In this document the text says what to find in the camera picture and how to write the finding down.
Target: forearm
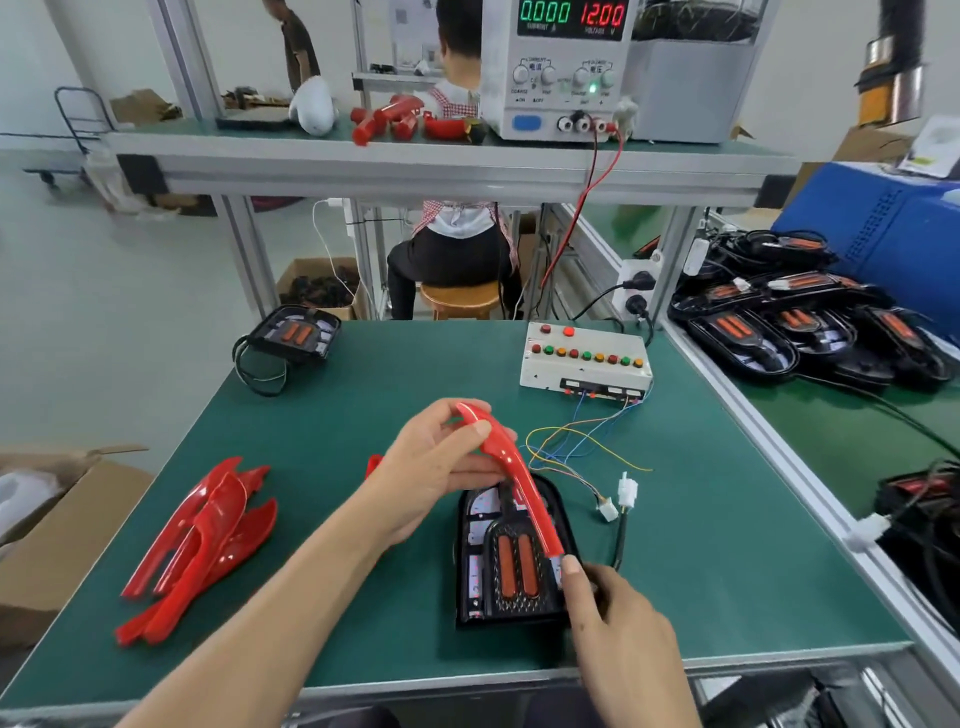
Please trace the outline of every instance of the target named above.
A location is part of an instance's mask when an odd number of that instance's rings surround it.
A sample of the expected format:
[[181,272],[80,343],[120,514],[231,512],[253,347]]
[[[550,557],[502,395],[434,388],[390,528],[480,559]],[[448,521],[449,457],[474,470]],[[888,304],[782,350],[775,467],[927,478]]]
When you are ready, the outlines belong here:
[[279,725],[386,545],[361,498],[338,509],[122,728]]

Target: white tile floor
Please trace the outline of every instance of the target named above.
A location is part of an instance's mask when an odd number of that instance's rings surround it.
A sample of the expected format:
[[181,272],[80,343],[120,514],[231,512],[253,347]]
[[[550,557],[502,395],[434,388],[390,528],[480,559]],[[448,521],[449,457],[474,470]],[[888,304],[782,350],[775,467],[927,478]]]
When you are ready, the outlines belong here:
[[[0,446],[135,441],[150,451],[126,461],[155,473],[253,324],[223,229],[111,215],[76,178],[51,194],[22,163],[0,156]],[[324,255],[311,206],[257,216],[275,276]],[[317,219],[331,252],[353,255],[343,211]]]

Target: white plastic bag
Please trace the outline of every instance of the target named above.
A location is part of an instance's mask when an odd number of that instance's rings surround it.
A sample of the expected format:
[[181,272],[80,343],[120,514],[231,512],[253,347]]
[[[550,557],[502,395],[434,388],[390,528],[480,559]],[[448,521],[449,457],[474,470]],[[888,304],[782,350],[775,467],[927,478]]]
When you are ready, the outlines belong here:
[[13,471],[0,475],[0,542],[37,508],[57,497],[60,490],[50,473]]

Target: black pants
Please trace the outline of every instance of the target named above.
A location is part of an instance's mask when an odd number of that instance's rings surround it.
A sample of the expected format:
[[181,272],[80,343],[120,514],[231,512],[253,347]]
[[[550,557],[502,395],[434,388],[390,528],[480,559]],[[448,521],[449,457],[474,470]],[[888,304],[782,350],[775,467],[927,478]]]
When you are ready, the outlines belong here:
[[395,320],[414,317],[417,281],[443,287],[480,285],[499,280],[507,318],[523,294],[520,272],[510,262],[510,245],[492,226],[463,240],[424,228],[387,256],[387,288]]

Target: white connector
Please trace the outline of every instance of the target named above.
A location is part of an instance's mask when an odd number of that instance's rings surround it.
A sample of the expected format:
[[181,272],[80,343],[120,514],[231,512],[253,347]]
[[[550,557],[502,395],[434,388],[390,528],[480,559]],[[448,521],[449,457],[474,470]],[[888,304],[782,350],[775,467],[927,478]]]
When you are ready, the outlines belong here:
[[604,517],[607,523],[612,523],[620,517],[612,498],[605,497],[597,506],[597,510],[600,511],[600,515]]
[[850,533],[844,536],[844,542],[851,551],[866,551],[888,530],[890,530],[890,517],[872,513],[853,524]]
[[616,500],[621,508],[633,508],[636,503],[636,481],[627,477],[624,471],[620,476],[620,482],[616,484]]

